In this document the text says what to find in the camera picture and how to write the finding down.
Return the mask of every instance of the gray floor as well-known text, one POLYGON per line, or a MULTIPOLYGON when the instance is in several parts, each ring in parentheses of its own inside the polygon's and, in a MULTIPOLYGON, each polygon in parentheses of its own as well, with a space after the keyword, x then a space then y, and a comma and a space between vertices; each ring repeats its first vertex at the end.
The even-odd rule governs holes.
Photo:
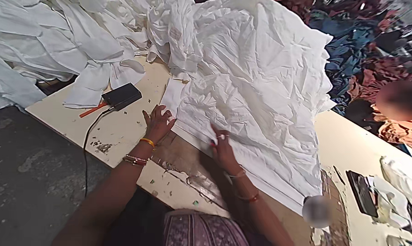
MULTIPOLYGON (((90 190, 110 170, 88 156, 90 190)), ((83 200, 82 150, 16 107, 0 110, 0 245, 49 245, 83 200)))

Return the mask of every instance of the blue fabric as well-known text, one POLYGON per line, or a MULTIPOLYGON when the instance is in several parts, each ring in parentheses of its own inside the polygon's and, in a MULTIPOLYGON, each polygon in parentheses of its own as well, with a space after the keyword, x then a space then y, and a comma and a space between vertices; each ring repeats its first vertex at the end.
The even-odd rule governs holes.
POLYGON ((361 70, 361 60, 366 58, 365 47, 375 39, 378 23, 379 20, 345 19, 343 15, 329 17, 323 11, 311 11, 309 26, 334 37, 325 47, 330 55, 325 69, 333 85, 329 95, 339 103, 333 110, 341 115, 350 102, 348 81, 361 70))

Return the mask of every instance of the woman's right hand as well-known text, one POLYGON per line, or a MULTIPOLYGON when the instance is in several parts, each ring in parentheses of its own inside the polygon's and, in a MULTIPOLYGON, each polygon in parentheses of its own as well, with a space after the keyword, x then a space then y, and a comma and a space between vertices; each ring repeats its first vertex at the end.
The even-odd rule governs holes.
POLYGON ((242 169, 236 161, 233 149, 229 144, 229 132, 226 130, 218 130, 215 125, 211 124, 213 131, 216 134, 218 143, 212 144, 213 156, 216 162, 225 169, 230 175, 236 175, 242 169))

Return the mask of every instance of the pile of white fabric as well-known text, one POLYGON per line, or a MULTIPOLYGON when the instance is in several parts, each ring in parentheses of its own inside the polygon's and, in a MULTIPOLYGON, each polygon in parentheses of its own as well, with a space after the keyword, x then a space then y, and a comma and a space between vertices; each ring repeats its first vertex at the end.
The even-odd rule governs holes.
POLYGON ((190 81, 165 92, 177 126, 206 143, 210 123, 230 131, 255 185, 301 213, 321 194, 312 121, 332 106, 330 40, 273 0, 0 0, 0 107, 26 107, 43 98, 36 80, 72 74, 65 106, 96 106, 108 81, 142 78, 135 55, 160 57, 190 81))
POLYGON ((324 47, 332 37, 272 0, 212 0, 179 12, 189 18, 168 37, 171 58, 176 45, 185 56, 170 63, 194 80, 169 85, 162 103, 176 104, 176 125, 206 143, 215 139, 210 123, 231 132, 252 182, 301 214, 304 197, 321 194, 313 118, 330 104, 324 47))
POLYGON ((109 79, 112 88, 137 83, 148 10, 131 4, 136 11, 123 0, 0 0, 0 108, 44 98, 37 80, 79 74, 64 103, 71 108, 97 106, 109 79))

